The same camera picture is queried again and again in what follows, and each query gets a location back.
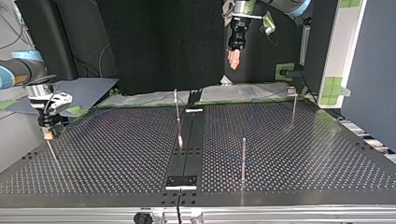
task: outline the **wire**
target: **wire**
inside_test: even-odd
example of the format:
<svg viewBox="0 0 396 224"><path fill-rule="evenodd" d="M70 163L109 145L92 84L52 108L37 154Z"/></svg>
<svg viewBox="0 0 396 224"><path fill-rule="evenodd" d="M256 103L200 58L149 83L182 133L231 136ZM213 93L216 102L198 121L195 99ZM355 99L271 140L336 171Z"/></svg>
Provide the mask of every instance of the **wire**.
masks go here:
<svg viewBox="0 0 396 224"><path fill-rule="evenodd" d="M5 116L3 116L2 118L0 118L0 120L2 120L2 119L6 119L6 118L8 118L9 116L11 116L11 115L13 115L13 114L16 114L17 112L12 112L12 113L10 113L9 115L5 115Z"/></svg>
<svg viewBox="0 0 396 224"><path fill-rule="evenodd" d="M73 55L73 58L74 58L78 63L81 63L81 64L85 67L85 71L86 71L86 73L87 73L87 77L88 77L89 74L92 74L92 75L95 76L95 77L99 77L99 71L98 71L94 66L90 65L90 64L87 63L87 62L84 62L83 60L81 60L80 58L78 58L78 57L75 56L75 55Z"/></svg>
<svg viewBox="0 0 396 224"><path fill-rule="evenodd" d="M161 99L157 99L157 100L151 100L151 101L147 101L147 102L144 102L144 103L141 103L140 105L146 105L146 104L149 104L149 103L152 103L152 102L155 102L155 101L161 101L161 100L164 100L164 99L170 99L170 98L174 98L173 96L168 96L169 94L167 94L167 95L165 95L163 98L161 98ZM101 112L99 112L99 113L93 113L93 114L91 114L90 116L88 116L86 119L84 119L80 124L75 124L75 125L73 125L73 124L70 124L69 126L67 126L67 128L68 129L74 129L74 128L77 128L77 127L80 127L80 126L83 126L83 125L85 125L88 121L90 121L91 119L93 119L93 118L96 118L96 117L98 117L99 115L102 115L102 114L105 114L105 113L109 113L109 112L111 112L111 111L114 111L114 110L116 110L116 109L120 109L120 108L127 108L129 105L122 105L122 106L119 106L119 107L114 107L114 108L110 108L110 109L107 109L107 110L104 110L104 111L101 111Z"/></svg>
<svg viewBox="0 0 396 224"><path fill-rule="evenodd" d="M11 25L11 22L9 22L9 20L7 20L7 18L5 17L5 16L3 16L3 14L1 14L0 13L0 16L3 18L3 20L6 22L6 24L8 25L8 27L15 33L15 35L18 35L19 33L18 33L18 31L16 31L15 29L14 29L14 27ZM27 45L30 45L30 43L27 41L27 40L25 40L23 37L21 37L21 40L25 43L25 44L27 44Z"/></svg>
<svg viewBox="0 0 396 224"><path fill-rule="evenodd" d="M308 82L307 82L306 79L305 79L305 76L304 76L303 71L300 70L300 74L301 74L301 77L302 77L303 80L304 80L305 86L308 88L309 92L311 93L312 98L314 98L315 103L316 103L317 105L319 105L318 99L315 97L314 93L312 92L312 89L309 88Z"/></svg>
<svg viewBox="0 0 396 224"><path fill-rule="evenodd" d="M285 92L285 91L278 91L278 92L275 92L275 93L273 93L273 94L271 94L271 95L267 95L267 96L259 97L259 98L252 98L252 99L251 99L251 101L250 101L250 111L251 111L251 113L250 113L249 119L247 120L247 127L249 127L251 121L253 121L253 116L254 116L254 110L252 109L252 107L253 107L253 101L254 101L254 100L260 100L260 99L262 99L262 100L263 100L263 99L267 99L267 98L270 98L270 97L272 97L272 96L278 95L278 94L280 94L281 92ZM247 128L245 128L244 131L243 131L243 133L242 133L242 135L244 135L244 137L246 137L246 129L247 129ZM219 149L219 151L220 151L223 155L227 156L228 158L230 158L230 159L232 159L232 160L234 160L234 161L237 161L237 162L243 162L243 160L242 160L238 155L235 155L235 154L232 153L230 150L227 150L227 149L221 148L221 147L218 147L218 149ZM255 161L252 161L252 160L245 160L245 164L246 164L246 165L251 165L251 164L253 164L253 163L255 163Z"/></svg>
<svg viewBox="0 0 396 224"><path fill-rule="evenodd" d="M18 42L18 40L20 40L20 39L21 39L21 37L22 37L22 34L23 34L23 28L21 28L21 33L18 35L18 38L17 38L17 39L15 39L13 42L11 42L11 43L9 43L9 44L7 44L7 45L5 45L5 46L1 47L0 49L6 49L6 48L8 48L8 47L10 47L10 46L14 45L15 43L17 43L17 42Z"/></svg>
<svg viewBox="0 0 396 224"><path fill-rule="evenodd" d="M61 86L61 85L58 84L58 87L57 87L56 90L52 93L51 97L50 97L49 100L47 101L46 107L44 107L44 114L47 114L47 109L48 109L48 107L49 107L50 101L52 100L53 96L56 94L56 91L59 90L59 87L60 87L60 86Z"/></svg>
<svg viewBox="0 0 396 224"><path fill-rule="evenodd" d="M110 44L107 44L103 49L102 49L102 53L100 53L100 57L99 57L99 75L100 77L103 77L102 74L102 58L103 58L103 54L105 53L106 49L110 47Z"/></svg>
<svg viewBox="0 0 396 224"><path fill-rule="evenodd" d="M305 76L304 76L303 71L300 70L300 73L301 73L301 77L302 77L303 80L304 80L305 86L308 88L309 92L310 92L311 95L312 95L312 98L314 98L315 104L318 106L318 105L319 105L319 103L318 103L318 98L314 95L314 93L312 92L311 88L309 88L308 82L307 82L306 79L305 79ZM340 117L340 118L345 118L342 114L338 113L338 112L335 111L334 109L329 109L329 110L332 111L334 114L338 115L338 117Z"/></svg>
<svg viewBox="0 0 396 224"><path fill-rule="evenodd" d="M270 38L269 35L266 35L266 36L267 36L267 39L268 39L268 41L270 42L270 44L272 44L274 47L276 47L276 46L277 46L277 42L278 42L278 39L277 39L277 32L275 31L274 34L276 35L276 42L274 42L274 41Z"/></svg>

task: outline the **black backdrop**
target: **black backdrop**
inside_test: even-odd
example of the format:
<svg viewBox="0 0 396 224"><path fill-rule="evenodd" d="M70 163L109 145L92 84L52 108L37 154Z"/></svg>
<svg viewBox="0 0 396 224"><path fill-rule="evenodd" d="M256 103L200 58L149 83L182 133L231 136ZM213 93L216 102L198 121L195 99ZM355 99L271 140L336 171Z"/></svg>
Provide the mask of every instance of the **black backdrop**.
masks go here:
<svg viewBox="0 0 396 224"><path fill-rule="evenodd" d="M199 89L221 80L221 0L97 4L127 94Z"/></svg>

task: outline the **black platform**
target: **black platform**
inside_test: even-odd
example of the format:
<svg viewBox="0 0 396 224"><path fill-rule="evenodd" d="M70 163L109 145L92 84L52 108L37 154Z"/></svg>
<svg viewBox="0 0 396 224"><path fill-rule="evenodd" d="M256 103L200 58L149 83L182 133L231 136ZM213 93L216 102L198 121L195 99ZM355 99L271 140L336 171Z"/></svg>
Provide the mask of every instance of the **black platform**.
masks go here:
<svg viewBox="0 0 396 224"><path fill-rule="evenodd" d="M322 110L298 103L110 108L72 123L0 174L0 208L396 204L396 166ZM242 139L246 181L241 181ZM197 190L165 190L168 176Z"/></svg>

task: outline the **green tape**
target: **green tape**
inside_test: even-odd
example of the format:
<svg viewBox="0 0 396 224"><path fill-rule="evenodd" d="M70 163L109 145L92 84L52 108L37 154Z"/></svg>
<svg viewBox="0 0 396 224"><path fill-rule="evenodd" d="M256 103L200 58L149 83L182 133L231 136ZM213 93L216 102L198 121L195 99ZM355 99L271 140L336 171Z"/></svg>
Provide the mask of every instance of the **green tape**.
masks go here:
<svg viewBox="0 0 396 224"><path fill-rule="evenodd" d="M341 0L340 8L343 7L359 7L361 0Z"/></svg>
<svg viewBox="0 0 396 224"><path fill-rule="evenodd" d="M294 71L294 63L282 63L282 64L277 64L276 65L276 75L275 75L275 80L276 81L293 81L292 77L285 77L280 75L280 71L286 70L286 71Z"/></svg>
<svg viewBox="0 0 396 224"><path fill-rule="evenodd" d="M69 107L66 109L72 115L83 116L88 113L88 110L81 108L79 105Z"/></svg>
<svg viewBox="0 0 396 224"><path fill-rule="evenodd" d="M342 93L342 77L325 77L321 93L321 105L337 105L338 97Z"/></svg>
<svg viewBox="0 0 396 224"><path fill-rule="evenodd" d="M5 101L0 101L0 111L5 110L7 107L14 105L15 100L5 100Z"/></svg>
<svg viewBox="0 0 396 224"><path fill-rule="evenodd" d="M250 0L245 3L245 14L251 14L253 12L254 6L256 5L256 0Z"/></svg>

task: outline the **black cable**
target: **black cable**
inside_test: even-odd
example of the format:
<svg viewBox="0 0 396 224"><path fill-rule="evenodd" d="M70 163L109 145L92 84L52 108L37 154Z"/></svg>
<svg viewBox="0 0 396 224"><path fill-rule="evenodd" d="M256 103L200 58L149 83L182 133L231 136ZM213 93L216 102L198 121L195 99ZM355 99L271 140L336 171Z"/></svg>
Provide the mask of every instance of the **black cable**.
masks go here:
<svg viewBox="0 0 396 224"><path fill-rule="evenodd" d="M99 77L99 71L98 71L95 67L93 67L93 66L90 65L89 63L86 63L86 62L82 61L80 58L78 58L78 57L76 57L76 56L74 56L74 55L73 55L73 58L74 58L78 63L80 63L81 65L83 65L83 66L85 67L85 72L86 72L86 74L87 74L86 77L88 77L89 74L93 75L94 77Z"/></svg>
<svg viewBox="0 0 396 224"><path fill-rule="evenodd" d="M307 82L306 79L305 79L305 76L304 76L303 71L300 70L300 73L301 73L301 77L302 77L303 80L304 80L305 86L308 88L309 92L311 93L312 98L314 98L315 104L316 104L316 105L319 105L317 97L315 97L315 95L314 95L314 93L312 92L311 88L309 88L308 82ZM329 110L332 111L334 114L336 114L338 117L340 117L340 118L345 118L342 114L338 113L338 112L335 111L334 109L329 109Z"/></svg>
<svg viewBox="0 0 396 224"><path fill-rule="evenodd" d="M306 81L305 76L304 76L304 73L303 73L302 70L300 70L300 74L301 74L301 77L302 77L303 80L304 80L305 86L308 88L309 92L311 93L312 98L314 98L315 103L316 103L317 105L319 105L318 99L314 96L314 93L312 92L311 88L309 88L308 82Z"/></svg>
<svg viewBox="0 0 396 224"><path fill-rule="evenodd" d="M181 220L181 214L180 214L180 193L178 194L178 199L177 199L177 206L176 206L176 210L177 210L177 220L178 220L178 224L182 224L182 220Z"/></svg>
<svg viewBox="0 0 396 224"><path fill-rule="evenodd" d="M0 120L6 119L6 118L8 118L9 116L11 116L11 115L13 115L13 114L15 114L15 113L16 113L16 112L13 112L13 113L11 113L11 114L9 114L9 115L5 115L4 117L0 118Z"/></svg>
<svg viewBox="0 0 396 224"><path fill-rule="evenodd" d="M1 47L0 49L6 49L6 48L8 48L8 47L10 47L10 46L14 45L15 43L17 43L17 42L18 42L18 40L20 40L20 39L21 39L21 37L22 37L22 34L23 34L23 28L21 28L21 33L18 35L18 38L17 38L16 40L14 40L14 41L13 41L12 43L10 43L10 44L7 44L7 45L5 45L5 46Z"/></svg>

